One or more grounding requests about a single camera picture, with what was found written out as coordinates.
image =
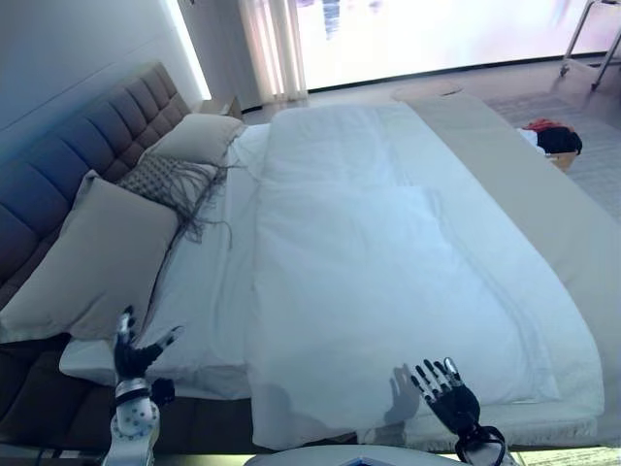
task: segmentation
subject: decorative pillow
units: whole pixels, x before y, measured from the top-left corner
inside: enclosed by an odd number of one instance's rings
[[[130,305],[140,332],[177,227],[170,209],[88,172],[58,240],[0,312],[0,342],[109,339]]]
[[[180,231],[200,241],[205,221],[197,217],[201,202],[224,179],[226,170],[155,154],[140,163],[116,184],[177,213]]]
[[[189,114],[145,154],[164,155],[194,163],[220,164],[244,124],[231,116]]]

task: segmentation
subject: white curtain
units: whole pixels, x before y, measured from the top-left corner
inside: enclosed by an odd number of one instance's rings
[[[263,103],[308,96],[295,0],[239,0]]]

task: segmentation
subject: gray tufted headboard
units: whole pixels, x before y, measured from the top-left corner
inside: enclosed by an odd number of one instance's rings
[[[115,181],[189,109],[161,63],[151,63],[0,166],[0,309],[56,240],[83,175]]]

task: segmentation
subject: robotic hand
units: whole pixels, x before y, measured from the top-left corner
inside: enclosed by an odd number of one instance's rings
[[[455,445],[459,459],[476,465],[515,465],[507,453],[503,434],[496,427],[479,425],[480,406],[464,385],[453,360],[447,357],[443,364],[432,364],[427,359],[423,362],[433,382],[421,366],[416,366],[416,372],[424,385],[416,376],[411,376],[411,381],[446,428],[459,436]]]
[[[125,309],[118,321],[114,342],[116,413],[110,424],[112,444],[104,466],[147,466],[153,462],[153,445],[159,436],[159,409],[175,399],[173,381],[158,379],[149,388],[145,373],[157,357],[182,331],[175,327],[155,344],[132,346],[133,309]]]

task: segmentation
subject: white pillow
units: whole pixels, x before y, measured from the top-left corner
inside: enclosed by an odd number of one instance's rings
[[[88,172],[58,240],[0,313],[0,342],[111,338],[130,305],[140,332],[177,226],[172,210]]]
[[[219,164],[231,141],[244,130],[244,124],[231,116],[189,114],[145,154]]]

